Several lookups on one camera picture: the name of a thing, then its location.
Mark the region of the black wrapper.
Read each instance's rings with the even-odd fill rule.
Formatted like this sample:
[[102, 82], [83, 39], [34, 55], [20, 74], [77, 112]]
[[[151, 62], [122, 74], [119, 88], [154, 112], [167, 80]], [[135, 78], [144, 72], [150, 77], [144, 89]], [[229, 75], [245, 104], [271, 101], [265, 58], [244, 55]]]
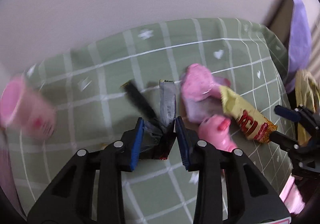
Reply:
[[131, 103], [144, 116], [144, 140], [140, 159], [167, 160], [175, 143], [174, 125], [176, 119], [176, 87], [174, 82], [159, 82], [159, 114], [157, 114], [135, 82], [129, 80], [122, 85]]

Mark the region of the gold red snack wrapper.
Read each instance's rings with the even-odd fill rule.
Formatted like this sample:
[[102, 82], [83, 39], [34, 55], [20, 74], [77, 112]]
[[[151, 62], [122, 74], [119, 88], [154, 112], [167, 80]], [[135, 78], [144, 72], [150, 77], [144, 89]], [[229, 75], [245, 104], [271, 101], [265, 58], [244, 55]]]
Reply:
[[235, 119], [246, 138], [259, 143], [269, 143], [270, 134], [277, 131], [277, 125], [229, 87], [220, 86], [219, 89], [223, 113]]

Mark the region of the pink candy wrapper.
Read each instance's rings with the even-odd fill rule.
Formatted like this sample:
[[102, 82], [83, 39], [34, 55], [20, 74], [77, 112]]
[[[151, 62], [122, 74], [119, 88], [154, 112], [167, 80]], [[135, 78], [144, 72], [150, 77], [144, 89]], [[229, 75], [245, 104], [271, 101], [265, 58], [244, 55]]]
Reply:
[[214, 77], [201, 64], [191, 64], [182, 75], [180, 93], [190, 123], [201, 124], [213, 115], [223, 115], [220, 86], [229, 87], [226, 78]]

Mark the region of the beige trash bag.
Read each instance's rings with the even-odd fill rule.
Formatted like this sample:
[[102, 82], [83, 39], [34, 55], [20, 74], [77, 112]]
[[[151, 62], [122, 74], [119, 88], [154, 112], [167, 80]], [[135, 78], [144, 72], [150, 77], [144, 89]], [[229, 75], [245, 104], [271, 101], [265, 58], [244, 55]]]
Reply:
[[307, 70], [298, 70], [295, 77], [297, 105], [303, 105], [316, 116], [319, 125], [319, 83]]

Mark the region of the pink pig toy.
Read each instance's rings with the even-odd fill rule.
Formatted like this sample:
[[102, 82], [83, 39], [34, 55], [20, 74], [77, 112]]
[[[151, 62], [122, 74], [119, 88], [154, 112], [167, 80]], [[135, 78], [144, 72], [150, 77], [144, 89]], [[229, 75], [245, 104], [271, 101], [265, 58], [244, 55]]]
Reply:
[[213, 115], [206, 118], [198, 128], [198, 136], [212, 144], [216, 149], [232, 152], [237, 145], [231, 139], [229, 127], [231, 120], [225, 116]]

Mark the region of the pink garment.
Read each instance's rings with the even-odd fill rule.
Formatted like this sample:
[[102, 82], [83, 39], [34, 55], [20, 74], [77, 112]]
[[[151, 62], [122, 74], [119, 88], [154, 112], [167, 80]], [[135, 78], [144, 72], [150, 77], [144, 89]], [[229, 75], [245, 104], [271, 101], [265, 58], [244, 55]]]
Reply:
[[292, 175], [289, 176], [279, 197], [291, 214], [298, 215], [305, 207], [303, 198], [295, 184], [295, 178]]

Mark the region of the beige striped curtain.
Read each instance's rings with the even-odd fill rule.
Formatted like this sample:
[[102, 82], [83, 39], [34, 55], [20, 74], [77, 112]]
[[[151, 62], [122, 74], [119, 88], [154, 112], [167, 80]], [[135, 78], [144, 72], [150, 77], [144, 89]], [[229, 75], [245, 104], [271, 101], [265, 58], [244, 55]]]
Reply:
[[315, 25], [311, 31], [311, 55], [308, 65], [308, 70], [319, 82], [320, 78], [320, 18], [318, 16]]

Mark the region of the purple cloth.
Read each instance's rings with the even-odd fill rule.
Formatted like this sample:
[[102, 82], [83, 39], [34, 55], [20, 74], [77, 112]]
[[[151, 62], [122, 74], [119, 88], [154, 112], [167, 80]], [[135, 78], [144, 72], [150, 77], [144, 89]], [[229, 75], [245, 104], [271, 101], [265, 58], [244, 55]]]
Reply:
[[290, 93], [295, 88], [295, 76], [299, 70], [306, 69], [311, 54], [311, 31], [305, 5], [302, 0], [292, 0], [293, 9], [289, 34], [289, 63], [286, 79], [283, 80], [285, 90]]

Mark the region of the green checked tablecloth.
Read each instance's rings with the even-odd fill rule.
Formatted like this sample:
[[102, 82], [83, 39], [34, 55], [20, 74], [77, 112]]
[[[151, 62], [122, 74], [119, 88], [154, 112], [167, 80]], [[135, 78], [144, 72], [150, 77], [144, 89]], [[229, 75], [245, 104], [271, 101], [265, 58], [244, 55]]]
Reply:
[[[135, 80], [158, 114], [159, 81], [173, 80], [193, 63], [231, 88], [292, 136], [292, 124], [274, 113], [288, 106], [280, 79], [286, 74], [284, 45], [264, 25], [242, 19], [186, 19], [133, 28], [46, 59], [25, 72], [28, 83], [57, 108], [57, 125], [47, 141], [7, 130], [12, 172], [22, 208], [36, 200], [78, 149], [89, 152], [134, 128], [139, 111], [121, 86]], [[279, 193], [291, 170], [286, 152], [274, 144], [248, 141], [233, 123], [231, 138]], [[143, 160], [123, 173], [126, 223], [192, 223], [198, 174], [181, 162], [175, 142], [169, 159]]]

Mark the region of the beige chair back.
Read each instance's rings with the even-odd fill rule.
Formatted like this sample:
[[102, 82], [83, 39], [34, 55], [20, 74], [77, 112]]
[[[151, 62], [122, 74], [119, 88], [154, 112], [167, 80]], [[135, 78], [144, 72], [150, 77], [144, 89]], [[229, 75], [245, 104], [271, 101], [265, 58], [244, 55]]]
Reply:
[[293, 0], [275, 0], [264, 20], [265, 26], [277, 36], [286, 48], [289, 45], [293, 6]]

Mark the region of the pink cylindrical jar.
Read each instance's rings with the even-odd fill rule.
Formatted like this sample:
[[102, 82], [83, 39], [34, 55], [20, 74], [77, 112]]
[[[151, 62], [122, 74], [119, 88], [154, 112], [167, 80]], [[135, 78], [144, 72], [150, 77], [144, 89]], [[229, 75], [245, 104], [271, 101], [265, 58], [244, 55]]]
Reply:
[[34, 139], [46, 140], [56, 127], [56, 109], [24, 76], [16, 76], [1, 95], [1, 123]]

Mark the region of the white translucent plastic bag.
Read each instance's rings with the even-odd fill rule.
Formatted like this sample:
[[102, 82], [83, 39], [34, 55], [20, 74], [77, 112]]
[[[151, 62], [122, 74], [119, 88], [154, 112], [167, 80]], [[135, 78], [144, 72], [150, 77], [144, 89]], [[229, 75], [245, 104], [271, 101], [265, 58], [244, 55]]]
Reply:
[[7, 135], [4, 128], [1, 128], [1, 188], [13, 208], [25, 218], [12, 174]]

